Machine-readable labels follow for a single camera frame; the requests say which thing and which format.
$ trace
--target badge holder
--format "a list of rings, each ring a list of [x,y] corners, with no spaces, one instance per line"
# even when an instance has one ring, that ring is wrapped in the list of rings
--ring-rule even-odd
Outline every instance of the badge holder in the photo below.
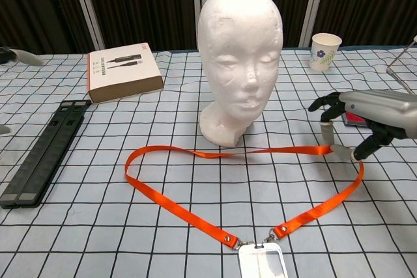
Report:
[[[241,278],[288,278],[284,258],[272,232],[261,244],[238,242],[238,263]]]

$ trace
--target checkered tablecloth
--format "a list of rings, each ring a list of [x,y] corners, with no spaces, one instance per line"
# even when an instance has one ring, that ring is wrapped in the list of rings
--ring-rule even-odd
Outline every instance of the checkered tablecloth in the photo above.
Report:
[[[127,156],[145,145],[249,151],[323,143],[318,96],[401,86],[385,74],[401,49],[339,51],[325,73],[309,51],[283,50],[276,88],[234,149],[219,149],[198,127],[213,97],[199,54],[155,53],[162,92],[92,105],[38,208],[0,209],[1,277],[239,277],[236,251],[153,204],[124,179]],[[86,56],[43,55],[42,67],[0,66],[0,192],[64,100],[86,99]],[[417,90],[417,49],[393,70]],[[365,128],[335,120],[336,141],[356,146]],[[334,211],[280,241],[289,277],[417,275],[417,145],[394,140],[366,160],[365,179]],[[138,158],[130,174],[242,240],[350,184],[357,165],[334,155],[256,154],[204,160],[179,152]]]

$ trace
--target lanyard strap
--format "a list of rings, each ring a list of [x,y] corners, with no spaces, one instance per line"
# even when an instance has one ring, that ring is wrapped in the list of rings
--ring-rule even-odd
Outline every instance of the lanyard strap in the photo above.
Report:
[[[236,236],[233,236],[232,234],[229,234],[227,231],[224,231],[208,223],[204,219],[198,217],[197,215],[181,207],[177,203],[168,199],[166,196],[152,189],[151,187],[144,184],[140,180],[137,180],[128,175],[129,165],[138,156],[141,156],[145,153],[152,152],[152,151],[170,151],[170,150],[192,153],[192,154],[195,154],[196,156],[199,156],[200,158],[206,158],[206,159],[236,156],[238,154],[245,154],[245,152],[209,153],[209,152],[186,150],[183,148],[178,148],[176,146],[165,146],[165,145],[144,146],[142,148],[139,148],[133,151],[129,155],[128,159],[126,160],[126,164],[124,165],[124,177],[130,185],[132,185],[137,190],[142,192],[150,200],[154,201],[155,203],[159,204],[161,207],[165,208],[172,214],[181,218],[183,221],[205,232],[209,236],[212,236],[214,239],[227,245],[228,247],[234,248],[236,244],[240,241]],[[246,152],[246,154],[253,154],[253,153],[297,153],[297,154],[310,154],[310,155],[316,155],[316,156],[323,156],[323,155],[332,153],[332,150],[330,149],[330,146],[289,146],[289,147],[282,147],[282,148],[267,148],[267,149],[262,149],[262,150],[254,150],[254,151]],[[315,206],[311,210],[308,210],[307,212],[304,212],[294,217],[293,219],[291,219],[290,221],[287,221],[286,223],[282,223],[281,225],[276,226],[274,228],[274,233],[276,234],[276,236],[278,236],[278,238],[283,238],[286,235],[292,233],[294,230],[301,227],[302,225],[309,223],[310,221],[313,221],[314,219],[317,219],[325,215],[329,211],[333,210],[337,205],[342,203],[359,186],[359,184],[362,181],[362,178],[364,176],[364,165],[362,162],[360,162],[359,165],[360,165],[360,170],[358,173],[358,177],[351,185],[349,185],[341,193],[338,193],[337,195],[328,199],[322,204]]]

